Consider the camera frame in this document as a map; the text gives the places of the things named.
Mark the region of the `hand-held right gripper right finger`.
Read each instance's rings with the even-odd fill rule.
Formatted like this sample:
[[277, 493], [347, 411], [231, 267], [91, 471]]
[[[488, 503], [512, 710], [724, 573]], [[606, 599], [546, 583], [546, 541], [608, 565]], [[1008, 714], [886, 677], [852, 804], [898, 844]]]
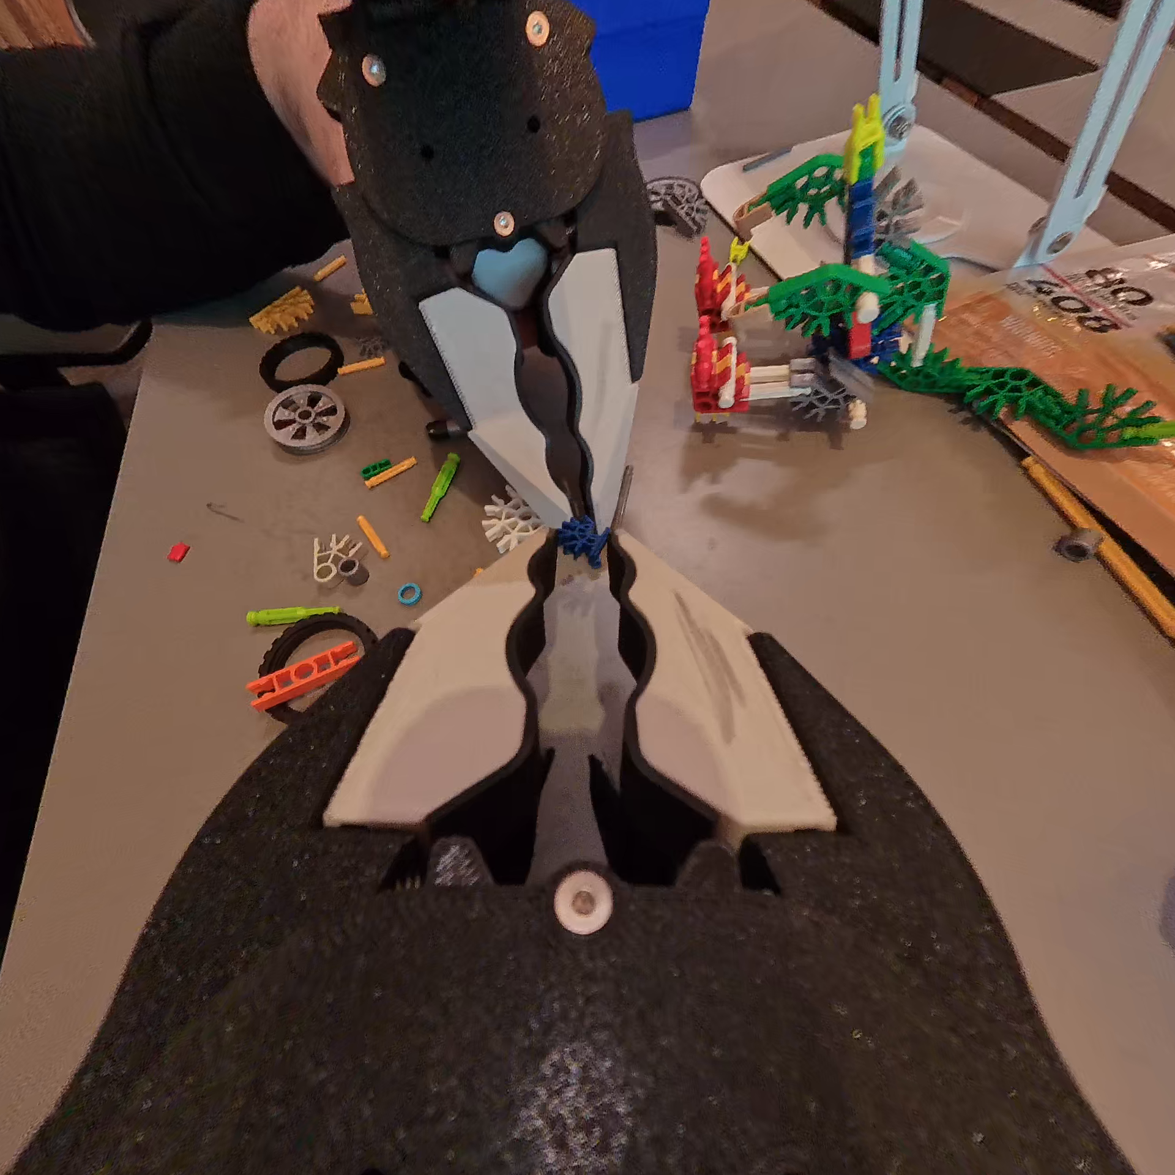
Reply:
[[754, 631], [628, 531], [610, 539], [610, 589], [634, 677], [620, 794], [638, 824], [662, 842], [834, 830]]

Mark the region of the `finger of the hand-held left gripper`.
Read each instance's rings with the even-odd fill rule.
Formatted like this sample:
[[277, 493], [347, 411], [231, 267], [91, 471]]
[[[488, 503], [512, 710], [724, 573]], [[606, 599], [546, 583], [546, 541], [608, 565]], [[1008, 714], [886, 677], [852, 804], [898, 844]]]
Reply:
[[596, 523], [610, 523], [638, 407], [616, 249], [574, 253], [550, 289], [548, 313], [554, 339], [576, 375], [576, 429], [590, 473], [590, 515]]
[[550, 475], [546, 433], [518, 395], [522, 339], [508, 309], [478, 291], [450, 287], [422, 299], [420, 313], [470, 419], [466, 435], [544, 525], [568, 521], [572, 507]]

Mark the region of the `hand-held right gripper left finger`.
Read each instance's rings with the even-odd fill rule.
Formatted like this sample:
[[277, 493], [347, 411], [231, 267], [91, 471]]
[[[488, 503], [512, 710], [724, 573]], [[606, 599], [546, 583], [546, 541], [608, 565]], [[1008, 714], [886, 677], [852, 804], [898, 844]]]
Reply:
[[325, 826], [430, 840], [534, 830], [538, 702], [526, 677], [546, 647], [556, 545], [538, 529], [412, 625]]

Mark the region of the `person's left hand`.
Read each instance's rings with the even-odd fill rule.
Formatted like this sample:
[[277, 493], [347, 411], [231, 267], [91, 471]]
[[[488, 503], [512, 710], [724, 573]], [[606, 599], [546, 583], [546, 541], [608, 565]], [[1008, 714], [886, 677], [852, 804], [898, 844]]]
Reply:
[[321, 17], [353, 1], [255, 1], [247, 21], [253, 65], [273, 109], [333, 185], [355, 179], [341, 121], [319, 97], [333, 49]]

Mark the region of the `orange ladder connector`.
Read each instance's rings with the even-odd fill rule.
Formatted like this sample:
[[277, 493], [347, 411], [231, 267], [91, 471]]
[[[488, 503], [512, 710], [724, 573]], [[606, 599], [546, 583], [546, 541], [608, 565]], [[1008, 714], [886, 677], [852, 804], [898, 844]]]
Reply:
[[247, 689], [253, 694], [251, 704], [257, 710], [277, 712], [281, 704], [291, 704], [295, 698], [341, 679], [363, 659], [363, 655], [363, 645], [349, 639], [293, 665], [269, 671], [247, 683]]

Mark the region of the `white snowflake connector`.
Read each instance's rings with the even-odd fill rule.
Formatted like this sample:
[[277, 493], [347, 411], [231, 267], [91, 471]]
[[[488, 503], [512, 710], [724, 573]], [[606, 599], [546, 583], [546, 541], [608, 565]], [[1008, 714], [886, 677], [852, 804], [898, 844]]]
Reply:
[[544, 523], [522, 495], [506, 485], [504, 495], [494, 493], [484, 505], [482, 529], [498, 553], [508, 553], [534, 533], [544, 531]]

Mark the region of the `black rubber tyre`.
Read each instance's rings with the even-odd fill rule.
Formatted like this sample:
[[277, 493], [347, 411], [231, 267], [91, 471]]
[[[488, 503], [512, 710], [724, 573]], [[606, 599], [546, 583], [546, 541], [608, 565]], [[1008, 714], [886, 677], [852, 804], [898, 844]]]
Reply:
[[[313, 373], [283, 377], [283, 363], [307, 349], [323, 349], [327, 353], [327, 361]], [[269, 347], [259, 363], [259, 373], [275, 393], [285, 393], [301, 385], [327, 387], [341, 375], [343, 365], [345, 349], [333, 335], [325, 331], [301, 331]]]
[[[293, 665], [305, 657], [331, 649], [349, 639], [359, 641], [359, 645], [363, 645], [365, 649], [365, 655], [373, 653], [378, 645], [375, 629], [359, 617], [345, 611], [339, 615], [321, 615], [303, 623], [293, 623], [273, 641], [269, 653], [261, 661], [257, 679], [269, 671]], [[267, 714], [289, 726], [297, 722], [305, 712], [299, 700], [315, 696], [323, 693], [327, 687], [317, 689], [305, 696], [299, 696], [291, 704], [281, 704], [277, 712]]]

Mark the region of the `blue plastic storage bin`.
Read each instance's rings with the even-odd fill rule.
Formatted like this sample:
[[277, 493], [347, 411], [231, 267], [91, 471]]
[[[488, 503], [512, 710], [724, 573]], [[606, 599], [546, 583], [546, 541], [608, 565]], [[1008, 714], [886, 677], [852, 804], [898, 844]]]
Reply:
[[610, 111], [636, 121], [692, 107], [710, 1], [576, 1], [596, 21], [592, 59]]

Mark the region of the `silver wheel hub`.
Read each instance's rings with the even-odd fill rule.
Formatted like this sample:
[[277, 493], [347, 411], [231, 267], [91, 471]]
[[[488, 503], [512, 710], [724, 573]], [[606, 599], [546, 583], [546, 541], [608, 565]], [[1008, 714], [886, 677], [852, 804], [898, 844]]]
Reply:
[[351, 427], [343, 397], [321, 383], [297, 383], [273, 397], [265, 429], [287, 453], [317, 455], [339, 443]]

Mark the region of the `multicoloured construction toy model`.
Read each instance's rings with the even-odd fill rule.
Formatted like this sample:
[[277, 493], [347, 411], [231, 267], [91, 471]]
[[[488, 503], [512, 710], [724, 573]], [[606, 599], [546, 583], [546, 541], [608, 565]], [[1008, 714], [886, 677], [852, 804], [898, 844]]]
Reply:
[[[918, 183], [886, 165], [878, 93], [856, 103], [844, 149], [816, 153], [742, 203], [720, 265], [702, 237], [696, 271], [698, 337], [690, 389], [698, 423], [720, 423], [754, 403], [788, 401], [808, 417], [868, 421], [874, 377], [900, 389], [956, 397], [986, 419], [1028, 419], [1066, 447], [1156, 447], [1174, 421], [1134, 387], [1062, 391], [1020, 365], [966, 365], [934, 331], [946, 311], [952, 267], [908, 229], [922, 207]], [[778, 217], [828, 225], [844, 213], [844, 259], [772, 285], [742, 273], [756, 227]]]

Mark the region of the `long yellow rod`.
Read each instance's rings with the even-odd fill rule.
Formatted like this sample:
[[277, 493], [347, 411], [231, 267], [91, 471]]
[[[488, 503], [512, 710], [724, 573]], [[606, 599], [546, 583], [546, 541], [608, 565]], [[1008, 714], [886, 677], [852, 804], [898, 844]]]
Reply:
[[1056, 475], [1042, 459], [1030, 455], [1022, 459], [1022, 469], [1034, 485], [1050, 499], [1058, 513], [1070, 523], [1070, 531], [1090, 527], [1106, 535], [1096, 559], [1112, 577], [1126, 589], [1134, 603], [1150, 617], [1150, 621], [1174, 641], [1174, 601], [1166, 591], [1140, 567], [1140, 563], [1112, 537], [1108, 525], [1096, 519], [1088, 507], [1060, 475]]

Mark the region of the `red printed toy package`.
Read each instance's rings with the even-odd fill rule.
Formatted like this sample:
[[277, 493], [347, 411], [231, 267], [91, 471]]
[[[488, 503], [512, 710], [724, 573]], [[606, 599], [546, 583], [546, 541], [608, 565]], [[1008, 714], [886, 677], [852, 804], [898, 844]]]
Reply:
[[[1174, 235], [960, 281], [934, 341], [966, 365], [1024, 365], [1070, 401], [1136, 389], [1174, 419]], [[1174, 573], [1174, 437], [1080, 451], [1042, 425], [1008, 427]]]

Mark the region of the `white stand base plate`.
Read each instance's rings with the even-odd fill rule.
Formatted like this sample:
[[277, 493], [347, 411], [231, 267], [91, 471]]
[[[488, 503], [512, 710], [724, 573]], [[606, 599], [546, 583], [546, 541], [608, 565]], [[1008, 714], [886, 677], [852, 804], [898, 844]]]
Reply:
[[[734, 215], [774, 179], [818, 153], [844, 153], [848, 131], [800, 139], [788, 153], [754, 163], [752, 157], [714, 167], [700, 183], [714, 211]], [[1046, 213], [1046, 199], [924, 125], [910, 135], [900, 165], [926, 197], [918, 239], [934, 251], [976, 261], [990, 271], [1008, 269], [1026, 247], [1028, 231]], [[790, 277], [824, 261], [842, 259], [844, 213], [828, 207], [828, 221], [792, 223], [778, 215], [752, 233], [752, 249], [778, 275]]]

